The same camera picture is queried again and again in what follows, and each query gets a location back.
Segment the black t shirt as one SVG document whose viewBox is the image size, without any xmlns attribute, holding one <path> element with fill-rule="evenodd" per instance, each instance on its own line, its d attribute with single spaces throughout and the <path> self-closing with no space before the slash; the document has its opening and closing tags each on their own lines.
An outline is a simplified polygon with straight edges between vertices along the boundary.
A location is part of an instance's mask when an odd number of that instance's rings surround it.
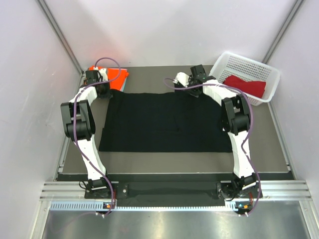
<svg viewBox="0 0 319 239">
<path fill-rule="evenodd" d="M 220 127 L 220 105 L 202 94 L 113 91 L 100 152 L 221 152 L 231 141 Z"/>
</svg>

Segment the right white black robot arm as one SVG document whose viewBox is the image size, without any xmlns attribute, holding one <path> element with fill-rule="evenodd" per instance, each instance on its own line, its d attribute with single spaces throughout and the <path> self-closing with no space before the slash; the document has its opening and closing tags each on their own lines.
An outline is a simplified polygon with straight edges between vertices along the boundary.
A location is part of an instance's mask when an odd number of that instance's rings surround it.
<svg viewBox="0 0 319 239">
<path fill-rule="evenodd" d="M 228 133 L 234 158 L 232 189 L 236 196 L 244 197 L 256 185 L 256 172 L 251 164 L 249 133 L 251 105 L 240 90 L 224 85 L 208 76 L 202 65 L 191 67 L 191 75 L 177 73 L 173 82 L 193 96 L 205 94 L 221 106 L 221 128 Z"/>
</svg>

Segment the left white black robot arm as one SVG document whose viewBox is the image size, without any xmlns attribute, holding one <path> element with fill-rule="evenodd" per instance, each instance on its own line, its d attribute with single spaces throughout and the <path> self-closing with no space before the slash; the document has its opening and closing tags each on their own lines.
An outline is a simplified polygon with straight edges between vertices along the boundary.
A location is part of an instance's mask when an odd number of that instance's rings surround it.
<svg viewBox="0 0 319 239">
<path fill-rule="evenodd" d="M 78 93 L 60 106 L 65 135 L 78 147 L 88 173 L 85 190 L 89 196 L 114 198 L 113 185 L 100 160 L 95 143 L 96 126 L 91 104 L 97 98 L 110 95 L 107 69 L 93 67 L 85 72 Z"/>
</svg>

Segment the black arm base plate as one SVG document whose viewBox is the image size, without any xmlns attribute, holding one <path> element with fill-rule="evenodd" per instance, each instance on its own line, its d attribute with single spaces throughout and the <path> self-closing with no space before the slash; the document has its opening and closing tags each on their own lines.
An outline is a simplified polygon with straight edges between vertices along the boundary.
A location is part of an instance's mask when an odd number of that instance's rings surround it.
<svg viewBox="0 0 319 239">
<path fill-rule="evenodd" d="M 255 175 L 238 178 L 232 173 L 217 174 L 112 174 L 108 186 L 80 182 L 86 199 L 110 199 L 119 207 L 201 207 L 221 206 L 224 201 L 253 200 L 260 189 Z"/>
</svg>

